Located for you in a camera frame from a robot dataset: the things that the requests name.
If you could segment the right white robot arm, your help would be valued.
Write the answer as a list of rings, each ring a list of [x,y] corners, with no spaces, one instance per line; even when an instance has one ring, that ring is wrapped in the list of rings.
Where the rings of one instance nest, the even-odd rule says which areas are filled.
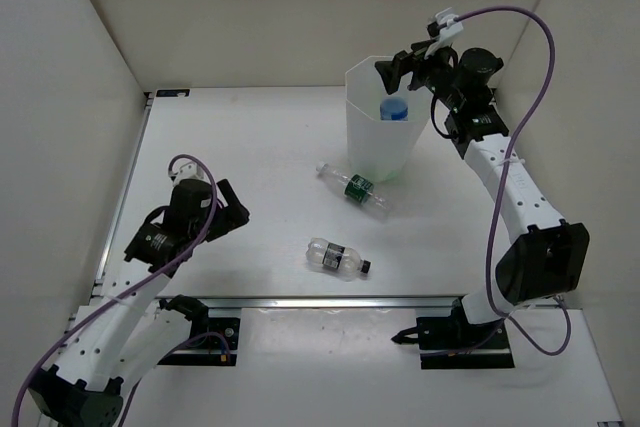
[[[458,54],[432,41],[416,47],[409,87],[427,88],[433,103],[447,108],[438,133],[481,180],[510,241],[502,258],[486,267],[484,287],[452,307],[446,332],[461,349],[483,341],[517,307],[575,290],[590,236],[583,224],[568,222],[551,205],[511,147],[513,138],[488,86],[502,60],[483,48]]]

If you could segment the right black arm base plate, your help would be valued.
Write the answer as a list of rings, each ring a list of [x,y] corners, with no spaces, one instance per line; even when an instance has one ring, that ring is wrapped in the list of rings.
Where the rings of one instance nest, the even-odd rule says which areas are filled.
[[[497,370],[515,367],[502,320],[470,324],[456,298],[445,313],[434,309],[416,313],[415,325],[391,341],[417,346],[422,370]]]

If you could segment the black cap plastic bottle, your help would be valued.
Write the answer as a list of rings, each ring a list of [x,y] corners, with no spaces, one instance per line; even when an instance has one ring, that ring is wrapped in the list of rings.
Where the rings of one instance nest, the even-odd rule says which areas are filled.
[[[309,241],[306,259],[313,268],[345,280],[366,277],[371,268],[356,250],[324,238]]]

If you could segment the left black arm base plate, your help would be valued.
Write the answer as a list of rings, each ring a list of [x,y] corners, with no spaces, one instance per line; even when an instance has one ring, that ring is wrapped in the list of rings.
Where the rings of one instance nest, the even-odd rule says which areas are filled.
[[[159,311],[179,312],[189,323],[184,344],[160,362],[162,366],[233,367],[237,364],[241,327],[238,309],[216,309],[186,296],[160,299]]]

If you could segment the green label plastic bottle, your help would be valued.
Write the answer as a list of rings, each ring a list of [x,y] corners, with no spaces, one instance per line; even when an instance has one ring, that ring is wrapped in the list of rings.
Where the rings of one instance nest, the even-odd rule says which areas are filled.
[[[326,162],[316,165],[316,175],[334,195],[368,215],[381,221],[389,217],[391,205],[388,198],[366,177],[343,171]]]

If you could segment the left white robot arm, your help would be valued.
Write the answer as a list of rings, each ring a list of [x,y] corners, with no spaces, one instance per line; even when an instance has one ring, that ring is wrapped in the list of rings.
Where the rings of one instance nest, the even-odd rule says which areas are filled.
[[[245,226],[250,213],[230,183],[215,180],[193,155],[173,157],[168,177],[168,204],[145,217],[101,299],[32,368],[12,425],[26,396],[60,426],[122,425],[142,378],[174,352],[215,339],[222,361],[230,361],[228,340],[210,328],[208,306],[185,295],[157,297],[198,246]]]

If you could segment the blue label plastic bottle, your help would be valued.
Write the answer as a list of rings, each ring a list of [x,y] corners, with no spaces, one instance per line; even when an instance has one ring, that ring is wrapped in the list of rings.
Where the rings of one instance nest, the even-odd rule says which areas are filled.
[[[380,119],[382,121],[407,121],[408,111],[408,103],[402,97],[387,97],[379,105]]]

